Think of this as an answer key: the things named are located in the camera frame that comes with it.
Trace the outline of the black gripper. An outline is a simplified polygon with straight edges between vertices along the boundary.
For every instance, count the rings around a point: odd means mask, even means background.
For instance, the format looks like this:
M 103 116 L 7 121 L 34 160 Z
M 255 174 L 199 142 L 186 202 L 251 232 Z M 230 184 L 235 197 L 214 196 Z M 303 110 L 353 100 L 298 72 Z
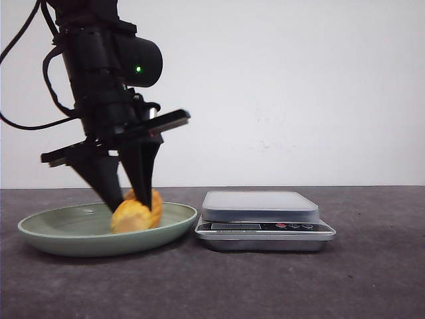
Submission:
M 109 156 L 110 150 L 116 150 L 136 198 L 151 209 L 153 166 L 163 143 L 161 133 L 187 124 L 191 117 L 179 109 L 149 120 L 148 110 L 154 106 L 160 105 L 135 96 L 122 122 L 100 118 L 98 130 L 90 132 L 84 141 L 43 153 L 41 161 L 51 167 L 70 165 L 113 213 L 123 201 L 118 158 Z

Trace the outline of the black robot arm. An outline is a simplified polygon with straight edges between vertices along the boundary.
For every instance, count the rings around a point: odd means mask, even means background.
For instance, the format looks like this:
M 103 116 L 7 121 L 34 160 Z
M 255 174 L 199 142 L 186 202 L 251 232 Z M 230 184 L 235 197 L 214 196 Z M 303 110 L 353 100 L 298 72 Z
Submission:
M 151 117 L 159 105 L 146 102 L 137 87 L 161 76 L 159 47 L 139 38 L 122 21 L 115 1 L 51 1 L 59 31 L 51 56 L 62 55 L 73 97 L 70 118 L 82 123 L 85 140 L 44 153 L 52 167 L 72 167 L 115 210 L 123 200 L 117 169 L 123 165 L 135 196 L 150 206 L 153 165 L 164 131 L 186 124 L 176 110 Z

